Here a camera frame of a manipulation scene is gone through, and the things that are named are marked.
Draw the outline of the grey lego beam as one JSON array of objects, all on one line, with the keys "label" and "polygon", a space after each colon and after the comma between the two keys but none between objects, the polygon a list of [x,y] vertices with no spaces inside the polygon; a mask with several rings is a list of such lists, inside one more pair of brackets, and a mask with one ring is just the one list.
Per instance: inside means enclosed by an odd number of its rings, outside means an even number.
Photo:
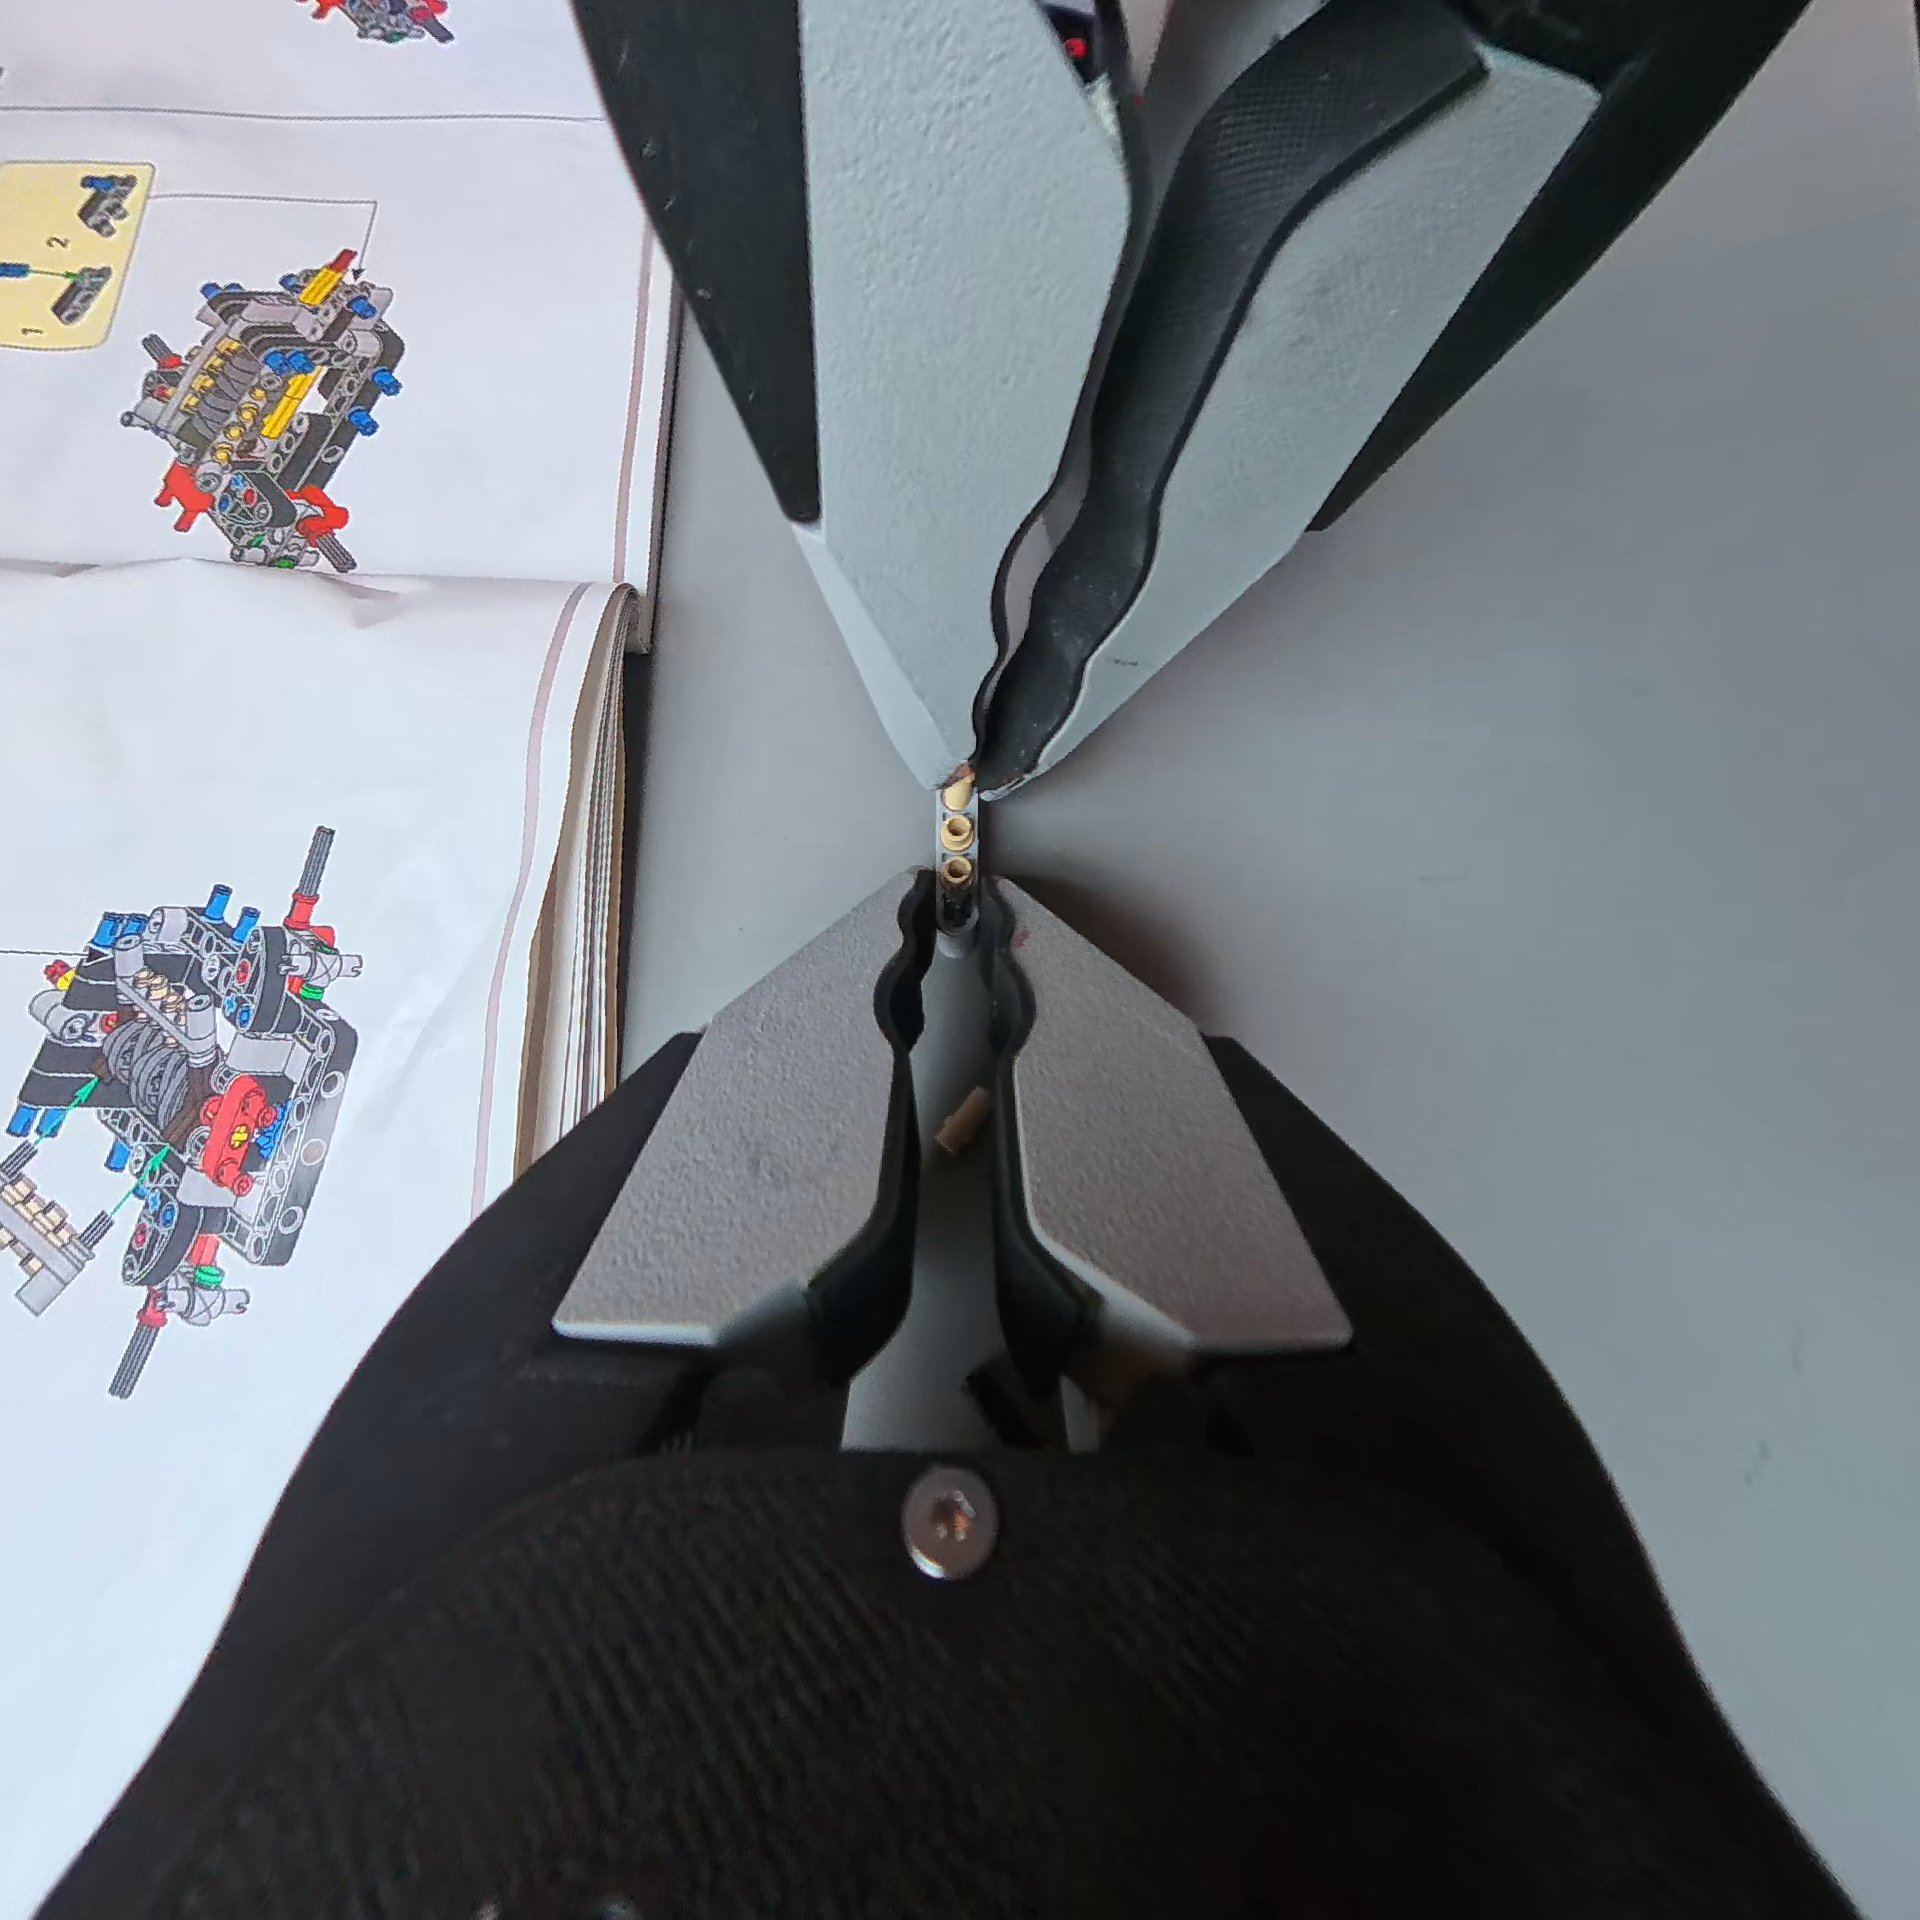
[{"label": "grey lego beam", "polygon": [[980,895],[979,797],[963,811],[941,804],[934,832],[934,937],[941,955],[970,957],[976,947]]}]

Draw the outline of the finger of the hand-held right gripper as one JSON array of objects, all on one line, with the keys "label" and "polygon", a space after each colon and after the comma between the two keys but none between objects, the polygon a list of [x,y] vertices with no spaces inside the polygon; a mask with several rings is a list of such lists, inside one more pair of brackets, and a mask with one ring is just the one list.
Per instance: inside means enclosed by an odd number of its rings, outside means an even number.
[{"label": "finger of the hand-held right gripper", "polygon": [[1086,485],[990,699],[988,793],[1061,761],[1297,547],[1596,104],[1451,4],[1169,26],[1142,249]]},{"label": "finger of the hand-held right gripper", "polygon": [[922,787],[976,747],[1132,216],[1035,4],[800,4],[824,509],[797,540]]}]

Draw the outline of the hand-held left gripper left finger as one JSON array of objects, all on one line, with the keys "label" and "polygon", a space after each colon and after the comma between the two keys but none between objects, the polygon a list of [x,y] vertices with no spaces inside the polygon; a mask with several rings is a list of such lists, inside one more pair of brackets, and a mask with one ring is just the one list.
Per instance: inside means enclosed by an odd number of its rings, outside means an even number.
[{"label": "hand-held left gripper left finger", "polygon": [[820,1387],[875,1359],[912,1284],[932,899],[928,873],[896,875],[708,1021],[557,1336]]}]

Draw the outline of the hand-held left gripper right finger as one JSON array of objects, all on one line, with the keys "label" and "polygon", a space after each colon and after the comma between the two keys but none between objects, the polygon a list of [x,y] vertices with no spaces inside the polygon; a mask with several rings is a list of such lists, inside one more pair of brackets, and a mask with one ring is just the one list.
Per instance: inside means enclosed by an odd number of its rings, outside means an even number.
[{"label": "hand-held left gripper right finger", "polygon": [[1354,1323],[1197,1026],[992,880],[992,1237],[1033,1394],[1097,1404],[1197,1363],[1336,1354]]}]

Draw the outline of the open lego instruction booklet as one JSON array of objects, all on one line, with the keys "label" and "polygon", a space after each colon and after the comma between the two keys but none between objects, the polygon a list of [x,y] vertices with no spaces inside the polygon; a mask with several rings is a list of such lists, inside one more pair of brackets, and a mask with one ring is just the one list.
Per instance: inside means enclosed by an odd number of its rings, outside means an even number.
[{"label": "open lego instruction booklet", "polygon": [[4,1412],[330,1391],[603,1090],[665,259],[569,4],[4,4]]}]

